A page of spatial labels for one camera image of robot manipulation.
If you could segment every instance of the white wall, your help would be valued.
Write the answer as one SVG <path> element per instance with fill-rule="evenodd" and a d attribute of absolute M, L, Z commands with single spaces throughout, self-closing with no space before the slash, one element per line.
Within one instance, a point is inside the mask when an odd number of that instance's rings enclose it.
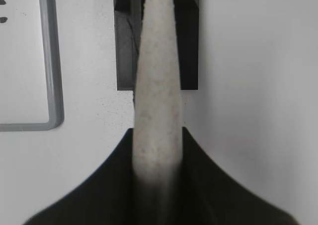
<path fill-rule="evenodd" d="M 78 186 L 133 125 L 132 94 L 116 89 L 113 1 L 56 1 L 65 122 L 0 133 L 0 225 L 21 225 Z"/>
<path fill-rule="evenodd" d="M 201 0 L 185 121 L 232 177 L 318 224 L 318 0 Z"/>
<path fill-rule="evenodd" d="M 0 224 L 79 185 L 133 123 L 116 91 L 112 0 L 57 0 L 64 124 L 0 133 Z M 201 0 L 199 87 L 184 120 L 232 177 L 303 225 L 318 215 L 316 0 Z"/>

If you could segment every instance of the speckled beige rod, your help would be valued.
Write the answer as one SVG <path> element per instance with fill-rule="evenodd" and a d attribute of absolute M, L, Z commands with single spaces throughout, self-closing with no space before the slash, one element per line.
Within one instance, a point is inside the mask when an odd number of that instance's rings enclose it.
<path fill-rule="evenodd" d="M 173 0 L 146 0 L 138 62 L 133 170 L 138 224 L 168 224 L 182 161 Z"/>

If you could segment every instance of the gray border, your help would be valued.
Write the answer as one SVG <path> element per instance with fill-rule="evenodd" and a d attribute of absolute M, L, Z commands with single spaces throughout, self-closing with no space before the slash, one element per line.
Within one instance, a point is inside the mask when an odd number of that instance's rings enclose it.
<path fill-rule="evenodd" d="M 59 126 L 64 120 L 55 0 L 40 0 L 40 10 L 49 105 L 49 121 L 47 123 L 34 124 L 0 124 L 0 131 L 47 131 Z"/>

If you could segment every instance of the whiteboard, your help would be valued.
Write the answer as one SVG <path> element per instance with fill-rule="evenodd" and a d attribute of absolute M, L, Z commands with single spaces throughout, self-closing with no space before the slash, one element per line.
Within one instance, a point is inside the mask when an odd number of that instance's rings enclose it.
<path fill-rule="evenodd" d="M 47 0 L 5 2 L 0 5 L 0 17 L 7 17 L 0 24 L 0 131 L 35 130 L 35 124 L 46 125 L 43 130 L 48 130 L 50 116 L 55 115 L 50 115 L 47 69 L 56 66 L 51 60 L 56 55 L 49 52 L 50 39 L 44 39 L 52 30 L 45 21 L 54 16 L 49 15 Z"/>

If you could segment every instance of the black curved base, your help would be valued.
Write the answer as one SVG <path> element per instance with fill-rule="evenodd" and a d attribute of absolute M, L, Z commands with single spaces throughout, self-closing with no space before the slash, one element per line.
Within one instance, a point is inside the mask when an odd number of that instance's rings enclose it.
<path fill-rule="evenodd" d="M 133 225 L 132 135 L 82 185 L 32 217 L 26 225 Z M 182 225 L 297 225 L 287 213 L 241 187 L 183 128 L 180 211 Z"/>

